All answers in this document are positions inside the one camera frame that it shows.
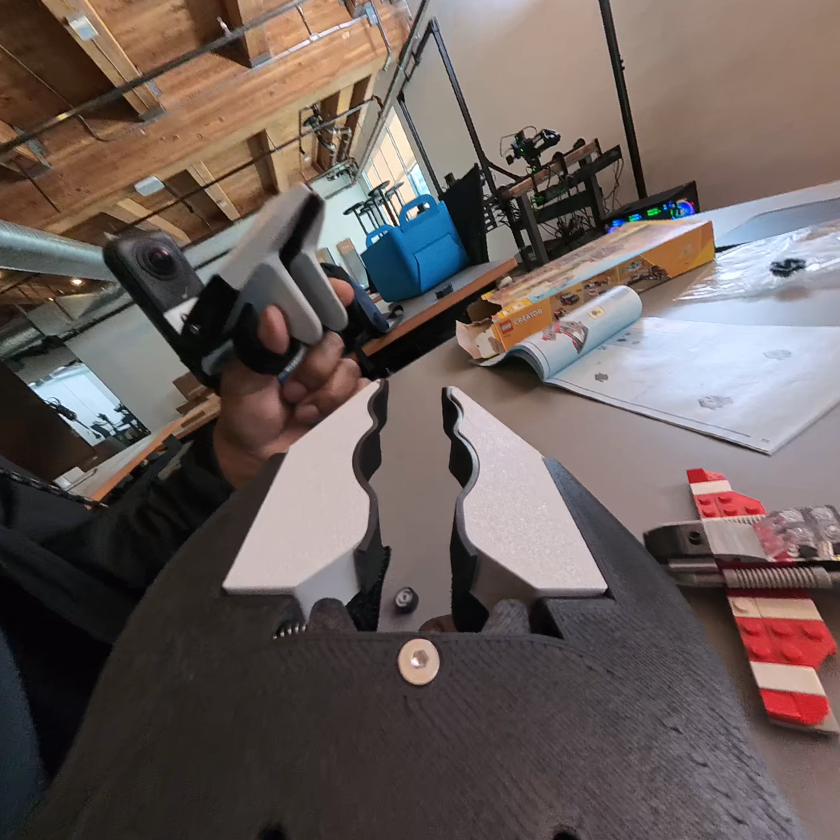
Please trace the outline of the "red white toy brick airplane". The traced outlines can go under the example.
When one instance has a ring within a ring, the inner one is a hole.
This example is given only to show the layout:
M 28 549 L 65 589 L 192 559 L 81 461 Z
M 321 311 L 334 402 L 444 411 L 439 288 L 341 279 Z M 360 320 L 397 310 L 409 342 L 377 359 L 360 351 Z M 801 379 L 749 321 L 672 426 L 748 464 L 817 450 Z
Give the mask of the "red white toy brick airplane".
M 838 592 L 838 509 L 768 511 L 718 472 L 686 479 L 696 519 L 647 531 L 646 550 L 679 587 L 723 591 L 774 725 L 838 736 L 819 674 L 838 645 L 813 600 Z

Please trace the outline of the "computer with coloured lights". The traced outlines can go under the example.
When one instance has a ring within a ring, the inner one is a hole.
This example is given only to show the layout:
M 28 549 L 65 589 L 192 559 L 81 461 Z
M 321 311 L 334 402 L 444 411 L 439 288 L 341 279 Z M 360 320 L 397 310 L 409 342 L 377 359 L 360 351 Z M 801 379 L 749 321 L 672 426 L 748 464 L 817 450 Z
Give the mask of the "computer with coloured lights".
M 603 219 L 602 225 L 609 234 L 629 223 L 680 219 L 699 212 L 697 182 L 690 181 L 620 206 Z

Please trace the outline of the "orange toy brick cardboard box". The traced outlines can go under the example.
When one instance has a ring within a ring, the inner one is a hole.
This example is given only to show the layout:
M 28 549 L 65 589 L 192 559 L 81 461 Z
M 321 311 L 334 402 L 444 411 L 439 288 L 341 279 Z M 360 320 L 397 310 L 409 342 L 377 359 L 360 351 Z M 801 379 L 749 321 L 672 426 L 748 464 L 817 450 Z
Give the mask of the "orange toy brick cardboard box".
M 560 321 L 586 318 L 609 290 L 642 292 L 711 262 L 715 234 L 711 220 L 637 222 L 584 245 L 545 266 L 505 276 L 468 307 L 469 322 L 456 324 L 456 340 L 475 361 L 510 351 L 536 336 L 559 338 Z

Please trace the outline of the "black backpack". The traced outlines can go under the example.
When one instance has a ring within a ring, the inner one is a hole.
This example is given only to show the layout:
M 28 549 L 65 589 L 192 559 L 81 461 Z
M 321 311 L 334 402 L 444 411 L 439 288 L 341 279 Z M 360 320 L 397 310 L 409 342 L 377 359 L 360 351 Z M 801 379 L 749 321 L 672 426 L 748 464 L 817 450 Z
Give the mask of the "black backpack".
M 347 283 L 353 290 L 353 300 L 347 307 L 349 323 L 341 332 L 344 348 L 351 352 L 368 341 L 387 335 L 392 327 L 385 315 L 373 303 L 366 289 L 340 266 L 322 262 L 324 273 L 331 279 Z

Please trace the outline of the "person's legs in jeans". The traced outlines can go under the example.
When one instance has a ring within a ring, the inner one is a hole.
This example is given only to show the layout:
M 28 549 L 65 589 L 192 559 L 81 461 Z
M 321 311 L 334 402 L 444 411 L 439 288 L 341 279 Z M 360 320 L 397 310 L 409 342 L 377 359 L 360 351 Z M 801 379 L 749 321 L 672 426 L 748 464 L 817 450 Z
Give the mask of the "person's legs in jeans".
M 1 636 L 1 838 L 19 838 L 46 787 L 28 699 L 14 656 Z

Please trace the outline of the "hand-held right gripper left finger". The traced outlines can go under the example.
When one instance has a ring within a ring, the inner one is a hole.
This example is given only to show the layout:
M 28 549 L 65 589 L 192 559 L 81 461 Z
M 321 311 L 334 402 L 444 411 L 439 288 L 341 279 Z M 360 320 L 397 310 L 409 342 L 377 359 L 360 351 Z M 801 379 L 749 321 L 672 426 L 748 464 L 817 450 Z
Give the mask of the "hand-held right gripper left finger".
M 388 381 L 374 381 L 291 446 L 224 579 L 228 595 L 285 595 L 304 616 L 382 587 L 388 563 L 371 478 Z

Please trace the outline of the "grey desk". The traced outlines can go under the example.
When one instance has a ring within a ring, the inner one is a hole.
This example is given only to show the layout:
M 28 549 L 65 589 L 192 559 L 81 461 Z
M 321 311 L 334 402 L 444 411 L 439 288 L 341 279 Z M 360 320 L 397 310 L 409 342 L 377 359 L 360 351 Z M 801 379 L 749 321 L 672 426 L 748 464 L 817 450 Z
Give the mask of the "grey desk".
M 838 197 L 838 181 L 705 215 L 727 234 L 752 217 Z M 838 289 L 806 286 L 778 297 L 674 303 L 699 272 L 643 294 L 647 316 L 726 324 L 838 325 Z M 481 369 L 449 341 L 391 378 L 383 461 L 372 486 L 381 531 L 392 547 L 380 627 L 420 627 L 448 613 L 449 540 L 459 484 L 448 472 L 449 441 L 441 391 L 455 385 L 544 455 L 573 474 L 637 538 L 662 523 L 691 519 L 686 469 L 724 474 L 733 489 L 769 510 L 830 503 L 838 508 L 838 406 L 775 455 L 699 436 L 560 390 L 543 387 L 527 365 Z M 396 591 L 410 585 L 419 607 L 392 611 Z M 692 609 L 726 662 L 749 710 L 752 740 L 813 838 L 838 838 L 838 739 L 769 724 L 753 688 L 746 655 L 721 593 L 688 591 Z

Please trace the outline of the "blue felt bag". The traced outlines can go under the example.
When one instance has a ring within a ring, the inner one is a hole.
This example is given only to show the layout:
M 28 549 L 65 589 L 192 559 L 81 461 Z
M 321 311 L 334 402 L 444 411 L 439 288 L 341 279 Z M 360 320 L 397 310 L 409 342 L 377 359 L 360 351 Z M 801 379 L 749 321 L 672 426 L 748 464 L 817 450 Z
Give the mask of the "blue felt bag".
M 366 273 L 389 303 L 420 297 L 470 264 L 446 205 L 429 194 L 405 204 L 398 225 L 376 228 L 365 244 Z

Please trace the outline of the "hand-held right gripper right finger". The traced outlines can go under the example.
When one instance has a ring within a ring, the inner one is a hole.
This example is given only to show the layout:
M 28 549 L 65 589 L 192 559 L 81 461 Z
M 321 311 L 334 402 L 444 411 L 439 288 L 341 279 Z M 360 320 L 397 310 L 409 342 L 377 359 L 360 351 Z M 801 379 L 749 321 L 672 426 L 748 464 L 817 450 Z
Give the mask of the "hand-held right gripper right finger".
M 452 612 L 604 596 L 604 575 L 542 454 L 457 387 L 443 389 L 442 415 L 459 484 Z

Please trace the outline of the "white instruction booklet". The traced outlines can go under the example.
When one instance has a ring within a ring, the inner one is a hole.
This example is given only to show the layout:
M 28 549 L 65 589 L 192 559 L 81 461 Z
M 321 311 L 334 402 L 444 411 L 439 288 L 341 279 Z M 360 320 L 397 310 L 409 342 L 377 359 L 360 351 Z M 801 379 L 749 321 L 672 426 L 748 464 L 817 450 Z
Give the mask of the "white instruction booklet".
M 514 345 L 541 382 L 772 455 L 838 404 L 838 327 L 642 317 L 617 287 Z

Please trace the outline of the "silver ventilation duct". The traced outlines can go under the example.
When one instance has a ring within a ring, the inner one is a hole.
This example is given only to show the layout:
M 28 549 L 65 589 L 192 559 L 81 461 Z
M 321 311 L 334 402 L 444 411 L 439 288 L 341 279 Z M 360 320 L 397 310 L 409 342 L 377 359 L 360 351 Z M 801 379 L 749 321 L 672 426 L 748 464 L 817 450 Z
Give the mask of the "silver ventilation duct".
M 118 280 L 107 267 L 101 247 L 4 220 L 1 268 L 104 282 Z

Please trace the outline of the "clear plastic bag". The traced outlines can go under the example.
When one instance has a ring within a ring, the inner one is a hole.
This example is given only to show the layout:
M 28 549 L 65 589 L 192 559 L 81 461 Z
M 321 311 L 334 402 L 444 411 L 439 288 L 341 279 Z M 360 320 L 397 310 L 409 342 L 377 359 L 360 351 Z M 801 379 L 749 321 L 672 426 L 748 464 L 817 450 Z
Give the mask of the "clear plastic bag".
M 831 220 L 721 253 L 675 301 L 754 301 L 838 285 L 839 222 Z

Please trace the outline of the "wooden top office desk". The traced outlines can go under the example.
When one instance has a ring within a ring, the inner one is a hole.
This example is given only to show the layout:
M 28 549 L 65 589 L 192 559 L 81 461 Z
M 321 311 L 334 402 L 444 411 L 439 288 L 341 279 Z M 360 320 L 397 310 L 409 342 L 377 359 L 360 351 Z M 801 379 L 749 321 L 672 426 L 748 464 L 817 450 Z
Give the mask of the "wooden top office desk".
M 183 417 L 168 423 L 117 455 L 88 471 L 69 492 L 94 501 L 105 497 L 150 458 L 162 452 L 171 438 L 183 439 L 210 424 L 219 414 L 221 401 L 211 395 Z
M 516 257 L 470 266 L 420 297 L 404 301 L 401 304 L 402 319 L 395 323 L 386 335 L 365 344 L 362 351 L 366 356 L 372 357 L 438 315 L 456 309 L 468 298 L 494 287 L 518 266 Z

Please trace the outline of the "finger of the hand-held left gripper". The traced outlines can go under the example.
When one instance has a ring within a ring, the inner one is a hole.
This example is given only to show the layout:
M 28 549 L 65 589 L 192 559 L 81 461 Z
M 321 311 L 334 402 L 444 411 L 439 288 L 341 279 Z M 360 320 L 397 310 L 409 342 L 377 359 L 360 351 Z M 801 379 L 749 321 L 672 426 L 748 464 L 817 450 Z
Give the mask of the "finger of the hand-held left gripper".
M 299 185 L 270 200 L 211 277 L 214 292 L 247 295 L 262 287 L 264 297 L 287 291 L 324 297 L 327 278 L 314 257 L 325 201 Z

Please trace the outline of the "person's left forearm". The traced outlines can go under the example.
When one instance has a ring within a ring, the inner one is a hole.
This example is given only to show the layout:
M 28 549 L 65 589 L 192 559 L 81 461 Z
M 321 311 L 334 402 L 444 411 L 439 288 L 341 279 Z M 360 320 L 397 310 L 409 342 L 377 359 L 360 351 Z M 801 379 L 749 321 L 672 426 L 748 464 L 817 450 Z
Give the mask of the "person's left forearm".
M 2 458 L 2 633 L 23 681 L 99 667 L 156 576 L 233 494 L 215 427 L 106 506 Z

